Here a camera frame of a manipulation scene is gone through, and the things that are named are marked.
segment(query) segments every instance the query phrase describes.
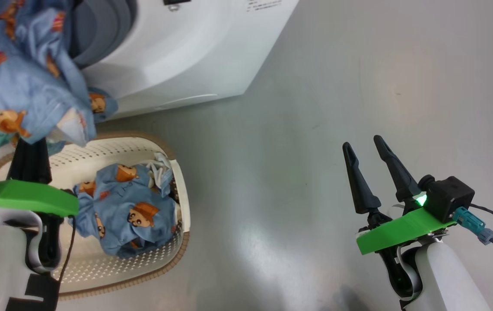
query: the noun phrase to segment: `white washing machine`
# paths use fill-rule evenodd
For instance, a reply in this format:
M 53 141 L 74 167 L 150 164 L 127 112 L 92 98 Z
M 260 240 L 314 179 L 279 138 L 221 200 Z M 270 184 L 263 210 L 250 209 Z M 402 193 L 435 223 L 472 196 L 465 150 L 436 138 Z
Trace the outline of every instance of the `white washing machine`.
M 115 13 L 100 10 L 96 30 L 82 38 L 84 47 L 92 41 L 97 46 L 82 67 L 89 86 L 118 99 L 115 117 L 127 117 L 243 94 L 298 0 L 111 2 Z M 106 1 L 80 6 L 89 8 L 77 8 L 76 17 L 94 16 L 90 8 Z M 92 29 L 90 18 L 76 20 L 75 31 Z M 111 38 L 100 44 L 103 52 L 98 37 Z

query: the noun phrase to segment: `laundry basket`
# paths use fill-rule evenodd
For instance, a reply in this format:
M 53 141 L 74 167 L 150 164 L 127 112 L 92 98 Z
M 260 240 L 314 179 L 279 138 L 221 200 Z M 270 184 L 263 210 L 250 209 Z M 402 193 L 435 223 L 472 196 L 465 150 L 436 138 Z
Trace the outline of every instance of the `laundry basket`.
M 96 172 L 108 165 L 137 165 L 154 159 L 155 152 L 164 153 L 173 169 L 181 221 L 173 238 L 161 248 L 133 258 L 108 256 L 92 236 L 75 236 L 72 254 L 60 286 L 60 300 L 76 299 L 116 291 L 156 278 L 181 260 L 189 242 L 191 215 L 187 189 L 179 164 L 171 150 L 159 139 L 138 132 L 102 134 L 85 148 L 68 144 L 50 157 L 52 182 L 60 189 L 72 189 L 83 181 L 94 180 Z M 0 181 L 6 178 L 13 154 L 0 159 Z M 62 257 L 66 258 L 72 227 L 60 227 Z M 61 267 L 53 271 L 58 279 Z

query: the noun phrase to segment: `green bracket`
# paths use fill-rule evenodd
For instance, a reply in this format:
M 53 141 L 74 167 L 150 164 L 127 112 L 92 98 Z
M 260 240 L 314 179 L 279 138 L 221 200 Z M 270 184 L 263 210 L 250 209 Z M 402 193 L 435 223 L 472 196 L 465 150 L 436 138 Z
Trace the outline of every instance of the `green bracket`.
M 356 242 L 361 254 L 365 255 L 414 240 L 451 225 L 455 225 L 455 222 L 443 224 L 424 208 L 420 208 L 359 236 Z
M 55 214 L 77 215 L 77 197 L 58 188 L 27 181 L 0 181 L 0 207 Z

